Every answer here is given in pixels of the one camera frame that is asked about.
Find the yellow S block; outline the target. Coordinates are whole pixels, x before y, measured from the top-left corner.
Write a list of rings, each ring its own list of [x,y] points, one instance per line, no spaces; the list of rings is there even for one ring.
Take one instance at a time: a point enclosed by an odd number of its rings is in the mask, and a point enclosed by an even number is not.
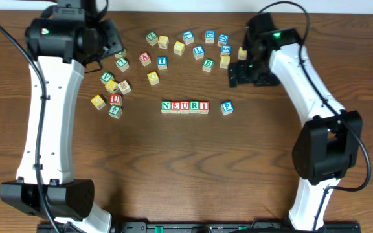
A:
[[[231,62],[230,56],[221,56],[220,57],[220,68],[227,69]]]

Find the blue P block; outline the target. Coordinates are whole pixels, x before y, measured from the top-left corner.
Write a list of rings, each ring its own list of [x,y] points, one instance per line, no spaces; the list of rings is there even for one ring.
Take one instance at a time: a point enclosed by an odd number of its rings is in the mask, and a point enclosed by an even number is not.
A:
[[[234,107],[231,101],[221,103],[220,109],[223,115],[231,114],[234,111]]]

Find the red I block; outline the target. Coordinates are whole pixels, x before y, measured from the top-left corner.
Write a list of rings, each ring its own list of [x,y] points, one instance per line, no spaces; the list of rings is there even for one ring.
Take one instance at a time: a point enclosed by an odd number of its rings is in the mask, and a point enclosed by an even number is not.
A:
[[[199,102],[199,114],[208,114],[209,113],[209,102],[200,101]]]

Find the green R block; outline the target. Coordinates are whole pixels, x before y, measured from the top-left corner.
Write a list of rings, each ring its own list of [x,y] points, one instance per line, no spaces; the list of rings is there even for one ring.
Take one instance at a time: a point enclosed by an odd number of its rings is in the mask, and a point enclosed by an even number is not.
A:
[[[190,101],[189,113],[190,114],[199,113],[199,101]]]

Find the red u block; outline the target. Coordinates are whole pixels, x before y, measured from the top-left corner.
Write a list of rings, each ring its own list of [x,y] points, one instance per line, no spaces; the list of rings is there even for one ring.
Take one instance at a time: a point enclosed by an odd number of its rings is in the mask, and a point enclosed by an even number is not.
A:
[[[181,101],[179,103],[180,113],[181,114],[189,114],[190,113],[190,102],[189,101]]]
[[[121,106],[122,105],[122,97],[120,94],[112,94],[109,99],[109,103],[111,105]]]

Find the red E block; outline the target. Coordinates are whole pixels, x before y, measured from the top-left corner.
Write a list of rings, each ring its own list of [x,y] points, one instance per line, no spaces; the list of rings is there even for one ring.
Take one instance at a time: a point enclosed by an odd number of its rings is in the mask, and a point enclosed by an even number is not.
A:
[[[171,114],[180,114],[180,102],[170,102]]]

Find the green N block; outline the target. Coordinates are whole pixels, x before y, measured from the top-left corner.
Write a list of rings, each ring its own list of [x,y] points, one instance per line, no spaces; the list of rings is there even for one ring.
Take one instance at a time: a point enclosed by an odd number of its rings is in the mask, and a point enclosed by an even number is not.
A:
[[[171,113],[171,101],[161,102],[161,113],[163,114]]]

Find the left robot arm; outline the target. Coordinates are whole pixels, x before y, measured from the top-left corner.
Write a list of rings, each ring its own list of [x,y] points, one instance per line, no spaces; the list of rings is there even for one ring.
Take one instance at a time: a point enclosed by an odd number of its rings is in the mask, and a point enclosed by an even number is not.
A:
[[[25,41],[32,84],[27,139],[0,198],[49,220],[42,232],[114,232],[112,215],[94,202],[93,181],[74,177],[72,137],[85,68],[123,50],[119,32],[94,0],[61,0],[32,21]]]

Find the green block upper left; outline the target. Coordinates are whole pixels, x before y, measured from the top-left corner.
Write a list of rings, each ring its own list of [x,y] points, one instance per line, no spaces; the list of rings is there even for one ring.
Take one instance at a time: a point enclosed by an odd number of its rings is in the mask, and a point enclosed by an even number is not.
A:
[[[115,54],[115,57],[120,59],[120,58],[125,58],[127,56],[127,51],[124,49],[122,52],[118,52]]]

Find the blue 5 block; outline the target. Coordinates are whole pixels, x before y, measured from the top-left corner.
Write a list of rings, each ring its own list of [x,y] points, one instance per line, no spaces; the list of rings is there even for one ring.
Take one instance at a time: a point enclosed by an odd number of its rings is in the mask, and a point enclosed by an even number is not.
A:
[[[231,54],[231,46],[230,45],[222,45],[220,56],[230,56]]]

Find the green B block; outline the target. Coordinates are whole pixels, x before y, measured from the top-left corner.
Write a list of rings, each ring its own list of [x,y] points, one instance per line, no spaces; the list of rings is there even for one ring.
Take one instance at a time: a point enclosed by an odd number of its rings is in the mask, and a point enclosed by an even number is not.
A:
[[[211,72],[213,66],[214,66],[214,60],[212,60],[210,58],[205,58],[205,60],[203,62],[202,70],[205,71],[205,72]]]

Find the blue l block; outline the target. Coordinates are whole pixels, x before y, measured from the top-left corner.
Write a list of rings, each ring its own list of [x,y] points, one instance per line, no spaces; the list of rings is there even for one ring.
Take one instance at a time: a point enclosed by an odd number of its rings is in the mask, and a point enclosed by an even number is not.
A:
[[[201,59],[205,55],[205,51],[202,45],[193,48],[193,55],[196,60]]]
[[[194,42],[194,35],[191,30],[183,32],[183,41],[185,45],[189,45]]]

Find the blue L block top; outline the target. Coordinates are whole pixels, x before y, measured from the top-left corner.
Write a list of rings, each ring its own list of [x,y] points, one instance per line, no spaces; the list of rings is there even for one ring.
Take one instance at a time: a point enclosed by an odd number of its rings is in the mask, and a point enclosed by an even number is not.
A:
[[[185,45],[189,45],[194,42],[194,35],[191,30],[183,32],[183,41]]]

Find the green 4 block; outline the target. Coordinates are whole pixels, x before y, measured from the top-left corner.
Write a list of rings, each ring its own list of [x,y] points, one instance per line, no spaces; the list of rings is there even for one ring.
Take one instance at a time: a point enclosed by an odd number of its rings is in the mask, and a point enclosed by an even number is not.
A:
[[[110,107],[108,114],[113,118],[120,118],[122,115],[122,108],[118,105],[113,105]]]

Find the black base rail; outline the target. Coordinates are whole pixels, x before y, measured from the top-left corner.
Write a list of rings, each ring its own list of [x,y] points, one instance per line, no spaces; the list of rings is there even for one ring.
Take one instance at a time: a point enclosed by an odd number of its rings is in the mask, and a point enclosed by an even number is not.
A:
[[[56,232],[50,224],[37,225],[36,232]],[[332,223],[327,224],[316,231],[295,230],[285,226],[279,221],[256,220],[253,223],[226,223],[226,224],[199,224],[199,223],[145,223],[125,222],[121,223],[117,230],[111,232],[121,233],[193,233],[193,232],[327,232],[327,233],[361,233],[361,226],[357,223]]]

